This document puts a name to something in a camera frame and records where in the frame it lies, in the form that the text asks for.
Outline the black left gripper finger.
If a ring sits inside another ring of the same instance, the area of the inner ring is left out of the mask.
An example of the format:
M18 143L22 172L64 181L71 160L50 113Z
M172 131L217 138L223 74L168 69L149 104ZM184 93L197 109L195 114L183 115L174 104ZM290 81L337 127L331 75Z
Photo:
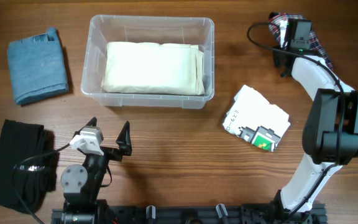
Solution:
M119 149L132 149L129 121L126 121L122 127L121 132L116 139L116 144L119 146Z
M98 128L96 127L97 118L93 117L90 121L87 122L80 130L75 131L73 137L76 135L85 135L85 136L96 136L98 134Z

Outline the red navy plaid shirt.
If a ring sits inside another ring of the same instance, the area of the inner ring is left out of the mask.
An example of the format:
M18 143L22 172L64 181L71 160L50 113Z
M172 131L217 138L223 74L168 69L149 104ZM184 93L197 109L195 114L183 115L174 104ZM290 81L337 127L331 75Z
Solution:
M269 25L268 28L270 32L273 34L276 41L279 43L279 45L282 47L284 44L284 36L285 36L285 30L287 28L287 22L289 19L305 19L305 17L302 14L290 14L290 13L284 13L284 12L271 12L268 16L269 22L274 23L279 26L279 28L276 28L275 26ZM331 59L328 57L325 49L321 45L317 35L313 30L310 31L310 49L311 50L317 50L322 58L325 59L326 66L333 70L333 63Z

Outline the cream cloth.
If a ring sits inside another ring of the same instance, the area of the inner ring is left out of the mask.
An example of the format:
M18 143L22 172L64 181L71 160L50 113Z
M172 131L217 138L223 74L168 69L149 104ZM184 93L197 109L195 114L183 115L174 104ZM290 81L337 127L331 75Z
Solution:
M198 45L110 42L101 88L110 93L203 95Z

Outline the white printed t-shirt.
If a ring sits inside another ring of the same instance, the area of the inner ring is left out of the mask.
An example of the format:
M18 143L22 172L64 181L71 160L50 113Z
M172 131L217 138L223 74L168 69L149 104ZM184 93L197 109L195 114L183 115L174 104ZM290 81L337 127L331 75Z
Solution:
M223 121L223 128L230 134L270 152L289 127L289 115L247 85L235 95Z

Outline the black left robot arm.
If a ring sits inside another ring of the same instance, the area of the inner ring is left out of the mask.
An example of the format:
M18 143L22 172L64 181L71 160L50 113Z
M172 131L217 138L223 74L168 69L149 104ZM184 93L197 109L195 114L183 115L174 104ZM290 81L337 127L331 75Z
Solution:
M117 148L105 147L101 143L103 134L96 126L97 119L77 131L69 146L85 155L82 165L68 166L62 173L61 184L65 203L63 210L52 212L52 223L118 223L106 200L98 199L106 174L111 174L110 161L121 162L132 154L130 122L126 121L119 133Z

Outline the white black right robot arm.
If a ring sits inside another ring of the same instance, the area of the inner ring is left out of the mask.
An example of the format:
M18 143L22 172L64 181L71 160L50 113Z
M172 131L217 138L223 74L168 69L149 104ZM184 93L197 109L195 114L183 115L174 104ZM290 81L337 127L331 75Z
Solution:
M311 29L297 14L273 14L270 31L279 45L276 67L284 66L313 101L302 135L305 152L278 201L288 215L311 210L329 178L358 157L358 91L342 82Z

